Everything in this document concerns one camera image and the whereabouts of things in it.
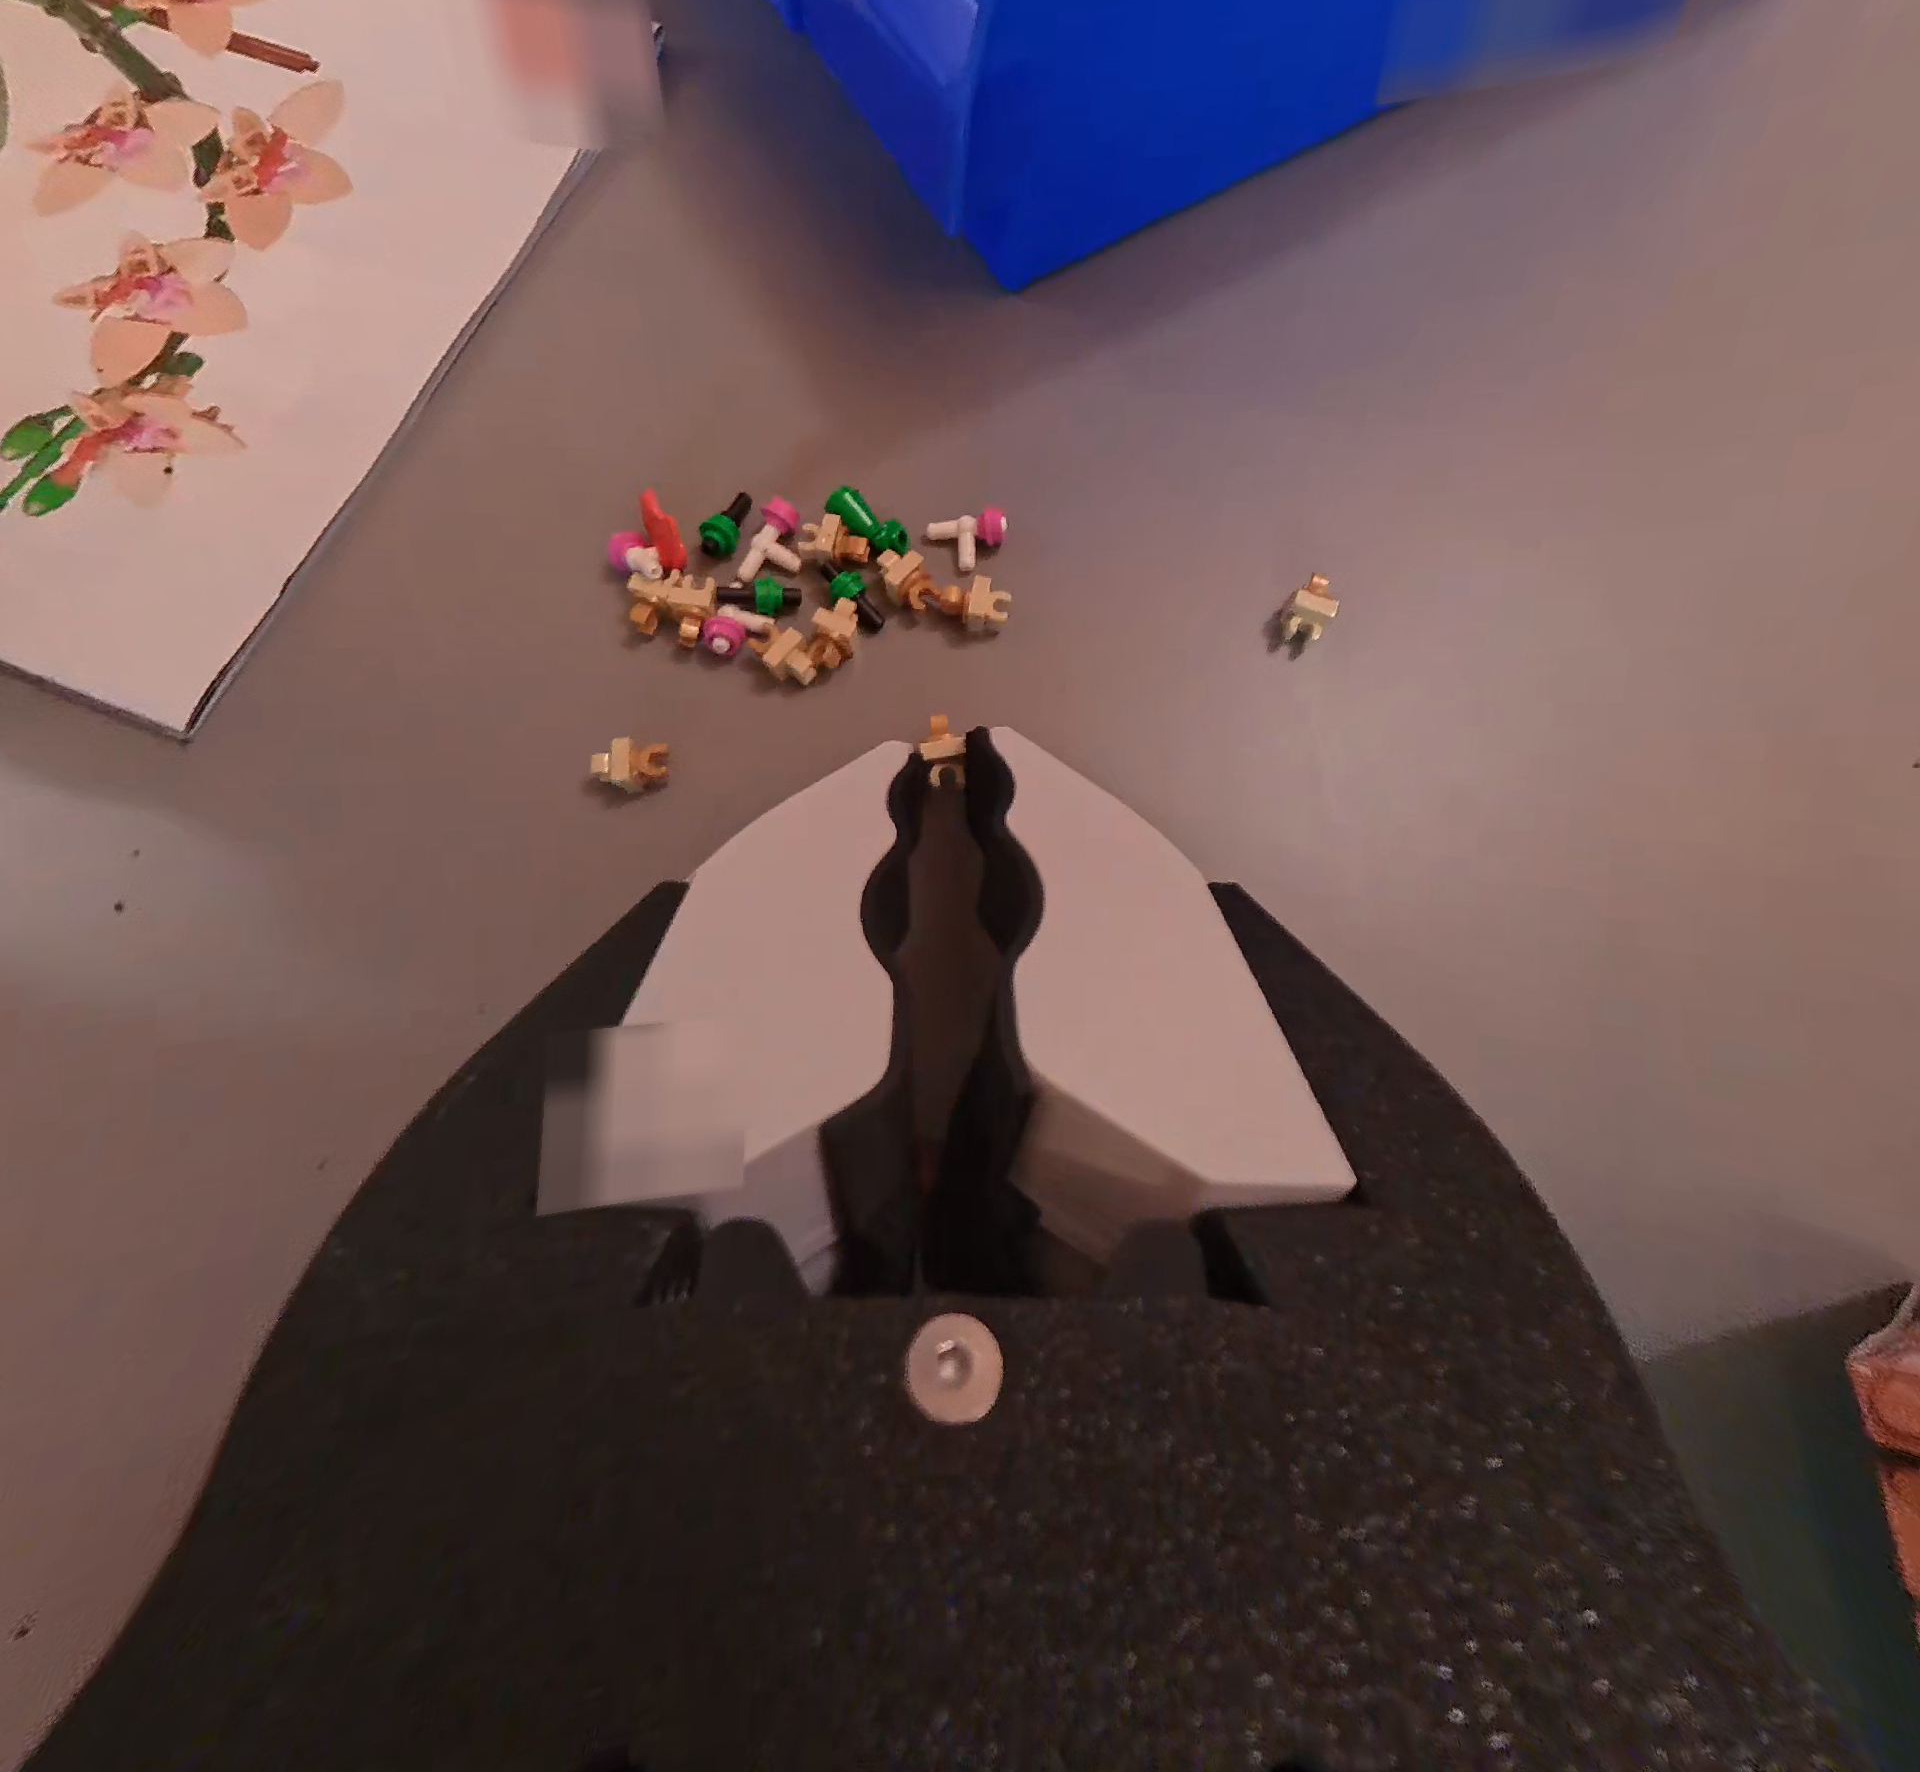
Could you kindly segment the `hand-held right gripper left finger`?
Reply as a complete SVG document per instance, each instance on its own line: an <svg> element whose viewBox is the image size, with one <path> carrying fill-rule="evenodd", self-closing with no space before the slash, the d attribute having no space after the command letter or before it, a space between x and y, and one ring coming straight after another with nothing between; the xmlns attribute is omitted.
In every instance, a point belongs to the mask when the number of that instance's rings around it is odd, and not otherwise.
<svg viewBox="0 0 1920 1772"><path fill-rule="evenodd" d="M887 738L743 827L685 881L629 1007L629 1202L777 1230L825 1294L849 1273L855 1183L829 1123L877 1134L881 1183L913 1128L897 943L864 899L900 840Z"/></svg>

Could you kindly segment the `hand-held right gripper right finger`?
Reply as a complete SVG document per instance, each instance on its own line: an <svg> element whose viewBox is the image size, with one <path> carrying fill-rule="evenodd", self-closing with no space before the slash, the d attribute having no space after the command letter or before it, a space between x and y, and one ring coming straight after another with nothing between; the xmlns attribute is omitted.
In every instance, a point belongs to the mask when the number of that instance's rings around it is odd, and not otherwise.
<svg viewBox="0 0 1920 1772"><path fill-rule="evenodd" d="M966 735L989 994L928 1163L928 1284L1246 1294L1220 1219L1333 1209L1356 1163L1203 871L1015 728Z"/></svg>

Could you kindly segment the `grey desk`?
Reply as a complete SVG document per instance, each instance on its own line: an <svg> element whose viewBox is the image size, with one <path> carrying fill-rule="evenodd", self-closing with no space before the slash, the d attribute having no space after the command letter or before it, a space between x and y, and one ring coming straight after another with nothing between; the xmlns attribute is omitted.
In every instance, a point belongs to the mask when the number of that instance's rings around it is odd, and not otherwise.
<svg viewBox="0 0 1920 1772"><path fill-rule="evenodd" d="M5 1767L302 1267L639 894L933 710L1234 880L1633 1347L1917 1273L1917 0L1692 0L1010 296L764 0L604 157L192 743L5 682ZM1003 505L1009 625L629 626L656 489ZM1324 573L1303 653L1283 601ZM589 760L630 735L670 780Z"/></svg>

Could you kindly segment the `pile of mixed small bricks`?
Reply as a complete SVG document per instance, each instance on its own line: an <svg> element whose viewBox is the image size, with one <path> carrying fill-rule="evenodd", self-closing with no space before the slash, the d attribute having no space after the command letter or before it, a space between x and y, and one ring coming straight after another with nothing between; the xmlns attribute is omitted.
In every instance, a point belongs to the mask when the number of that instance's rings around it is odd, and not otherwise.
<svg viewBox="0 0 1920 1772"><path fill-rule="evenodd" d="M755 663L777 683L844 669L897 619L950 620L967 638L1010 619L995 567L1010 532L1003 505L911 528L849 484L812 517L783 496L739 492L685 531L645 489L637 518L606 541L630 630L688 657Z"/></svg>

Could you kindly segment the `orchid picture instruction booklet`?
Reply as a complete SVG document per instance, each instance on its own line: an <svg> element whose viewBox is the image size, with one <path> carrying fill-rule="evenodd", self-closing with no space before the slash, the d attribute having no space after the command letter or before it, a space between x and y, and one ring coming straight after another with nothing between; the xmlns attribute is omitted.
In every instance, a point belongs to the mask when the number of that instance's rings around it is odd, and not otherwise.
<svg viewBox="0 0 1920 1772"><path fill-rule="evenodd" d="M477 0L5 0L5 671L191 736L583 165Z"/></svg>

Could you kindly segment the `dark toy brick set box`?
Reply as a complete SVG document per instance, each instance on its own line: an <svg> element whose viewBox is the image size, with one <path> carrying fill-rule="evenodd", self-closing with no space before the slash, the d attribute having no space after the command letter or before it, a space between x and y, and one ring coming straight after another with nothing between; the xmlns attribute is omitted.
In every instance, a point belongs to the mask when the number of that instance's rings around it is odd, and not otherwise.
<svg viewBox="0 0 1920 1772"><path fill-rule="evenodd" d="M1919 1284L1846 1354L1896 1565L1919 1623Z"/></svg>

